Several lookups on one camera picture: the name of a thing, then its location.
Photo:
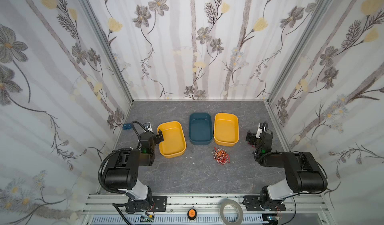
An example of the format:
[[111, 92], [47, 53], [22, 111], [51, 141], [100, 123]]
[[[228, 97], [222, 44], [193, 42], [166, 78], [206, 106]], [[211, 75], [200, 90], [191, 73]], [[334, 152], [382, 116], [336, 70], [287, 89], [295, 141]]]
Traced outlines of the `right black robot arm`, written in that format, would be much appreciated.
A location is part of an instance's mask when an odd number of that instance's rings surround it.
[[268, 123], [256, 133], [247, 132], [246, 142], [255, 148], [254, 160], [262, 167], [284, 169], [285, 178], [265, 186], [254, 204], [264, 211], [278, 209], [287, 198], [300, 194], [317, 195], [328, 188], [328, 177], [311, 153], [272, 151], [274, 134]]

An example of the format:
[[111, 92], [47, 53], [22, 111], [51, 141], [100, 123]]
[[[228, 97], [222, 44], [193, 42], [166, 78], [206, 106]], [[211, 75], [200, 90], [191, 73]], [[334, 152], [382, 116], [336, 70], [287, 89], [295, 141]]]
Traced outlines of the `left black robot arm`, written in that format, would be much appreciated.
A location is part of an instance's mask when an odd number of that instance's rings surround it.
[[131, 122], [131, 126], [138, 137], [137, 147], [114, 150], [107, 155], [99, 167], [98, 181], [105, 191], [129, 198], [125, 204], [113, 204], [119, 212], [121, 207], [127, 213], [151, 211], [155, 201], [150, 187], [139, 181], [139, 167], [153, 165], [156, 145], [164, 141], [164, 136], [162, 131], [156, 134], [137, 121]]

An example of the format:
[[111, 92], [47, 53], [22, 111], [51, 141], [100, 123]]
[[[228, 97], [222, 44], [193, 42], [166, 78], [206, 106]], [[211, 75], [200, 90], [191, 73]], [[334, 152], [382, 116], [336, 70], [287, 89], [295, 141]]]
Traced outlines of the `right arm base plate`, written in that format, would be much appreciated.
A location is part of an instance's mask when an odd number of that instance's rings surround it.
[[263, 201], [259, 195], [244, 196], [242, 204], [246, 206], [248, 212], [278, 212], [286, 211], [286, 206], [283, 201], [274, 201], [266, 199]]

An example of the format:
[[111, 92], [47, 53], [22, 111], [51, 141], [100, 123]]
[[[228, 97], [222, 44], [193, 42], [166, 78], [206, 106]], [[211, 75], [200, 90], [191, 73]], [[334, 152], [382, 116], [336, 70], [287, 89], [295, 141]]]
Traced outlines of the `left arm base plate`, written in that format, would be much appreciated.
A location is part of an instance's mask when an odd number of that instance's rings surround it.
[[125, 206], [125, 212], [133, 214], [136, 212], [165, 212], [167, 208], [167, 196], [152, 196], [142, 201], [130, 201]]

